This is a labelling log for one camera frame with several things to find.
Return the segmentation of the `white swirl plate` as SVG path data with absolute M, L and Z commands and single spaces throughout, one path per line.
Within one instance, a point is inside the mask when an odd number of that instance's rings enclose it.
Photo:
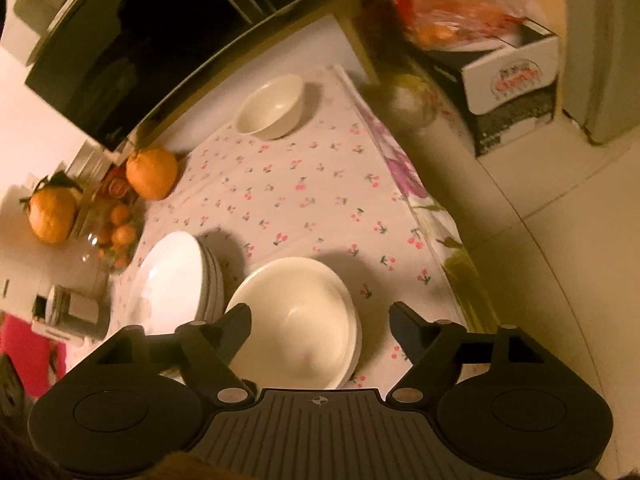
M 164 236 L 144 258 L 125 307 L 127 325 L 150 335 L 172 334 L 194 321 L 201 304 L 204 263 L 200 244 L 187 232 Z

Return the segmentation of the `white air fryer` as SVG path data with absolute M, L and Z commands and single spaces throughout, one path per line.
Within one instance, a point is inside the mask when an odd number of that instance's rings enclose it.
M 82 344 L 77 337 L 50 326 L 44 319 L 47 296 L 54 285 L 62 285 L 105 304 L 108 272 L 85 263 L 81 242 L 53 247 L 36 242 L 1 253 L 1 310 L 32 326 L 36 334 L 59 342 Z

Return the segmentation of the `black microwave oven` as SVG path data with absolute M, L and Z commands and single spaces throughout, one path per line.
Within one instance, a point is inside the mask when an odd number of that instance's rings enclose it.
M 70 0 L 25 84 L 96 143 L 120 151 L 222 82 L 341 64 L 366 71 L 345 30 L 352 0 Z

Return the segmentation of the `large yellow pomelo on jar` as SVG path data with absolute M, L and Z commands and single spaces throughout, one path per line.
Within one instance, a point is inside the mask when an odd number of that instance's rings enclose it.
M 82 199 L 82 187 L 64 171 L 43 177 L 32 194 L 20 199 L 32 232 L 40 242 L 64 243 L 73 231 Z

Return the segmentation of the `glass jar of tangerines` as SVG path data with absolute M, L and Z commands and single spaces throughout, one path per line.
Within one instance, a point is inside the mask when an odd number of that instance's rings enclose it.
M 125 165 L 108 168 L 79 217 L 82 261 L 119 274 L 129 266 L 142 233 L 136 209 L 138 194 L 126 177 Z

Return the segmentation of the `plastic bag of snacks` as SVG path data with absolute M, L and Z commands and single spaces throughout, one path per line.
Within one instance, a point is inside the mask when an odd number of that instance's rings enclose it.
M 501 37 L 522 24 L 527 0 L 392 0 L 406 36 L 423 50 Z

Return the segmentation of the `white cardboard box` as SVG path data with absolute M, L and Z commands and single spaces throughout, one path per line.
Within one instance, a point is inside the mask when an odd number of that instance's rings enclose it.
M 448 50 L 408 50 L 436 107 L 476 157 L 548 125 L 558 107 L 560 38 L 527 20 L 515 32 Z

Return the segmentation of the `blue patterned plate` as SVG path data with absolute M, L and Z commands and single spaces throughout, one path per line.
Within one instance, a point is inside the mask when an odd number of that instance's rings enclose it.
M 198 307 L 198 320 L 215 322 L 224 314 L 226 302 L 224 301 L 224 278 L 221 266 L 214 254 L 202 242 L 198 242 L 204 257 L 203 268 L 206 270 L 203 278 L 205 292 L 201 305 Z

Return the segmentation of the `orange pomelo on table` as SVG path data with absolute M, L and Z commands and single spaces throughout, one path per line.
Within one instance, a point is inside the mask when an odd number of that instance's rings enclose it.
M 133 152 L 126 161 L 126 178 L 144 200 L 163 200 L 178 178 L 176 156 L 164 148 Z

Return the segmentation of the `white bowl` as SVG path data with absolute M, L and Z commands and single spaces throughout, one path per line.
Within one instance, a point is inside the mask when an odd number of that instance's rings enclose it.
M 352 297 L 324 263 L 303 257 L 273 260 L 250 274 L 230 309 L 252 312 L 250 336 L 230 363 L 258 388 L 336 389 L 347 364 Z

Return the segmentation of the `floral purple cloth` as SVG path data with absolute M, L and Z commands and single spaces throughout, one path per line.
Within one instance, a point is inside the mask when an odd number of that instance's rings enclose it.
M 410 158 L 386 125 L 375 116 L 346 70 L 339 65 L 333 65 L 331 70 L 354 103 L 385 159 L 401 200 L 416 217 L 426 246 L 430 248 L 456 297 L 459 315 L 474 332 L 492 332 L 498 328 L 500 321 L 480 280 L 480 274 L 462 244 L 454 218 L 427 192 Z

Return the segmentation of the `cream bowl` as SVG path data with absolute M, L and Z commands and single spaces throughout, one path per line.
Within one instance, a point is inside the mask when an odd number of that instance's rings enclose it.
M 270 80 L 250 94 L 233 122 L 242 136 L 276 140 L 291 133 L 303 116 L 305 81 L 287 74 Z
M 362 347 L 362 328 L 360 317 L 353 304 L 348 306 L 347 314 L 349 325 L 347 352 L 345 356 L 345 363 L 347 364 L 347 367 L 345 368 L 345 373 L 341 380 L 341 386 L 346 386 L 349 383 L 352 374 L 354 374 L 360 359 Z

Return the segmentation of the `red stool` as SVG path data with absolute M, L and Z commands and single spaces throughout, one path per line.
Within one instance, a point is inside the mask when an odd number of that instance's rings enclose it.
M 1 352 L 7 354 L 28 396 L 43 396 L 66 373 L 66 345 L 32 331 L 20 318 L 6 315 Z

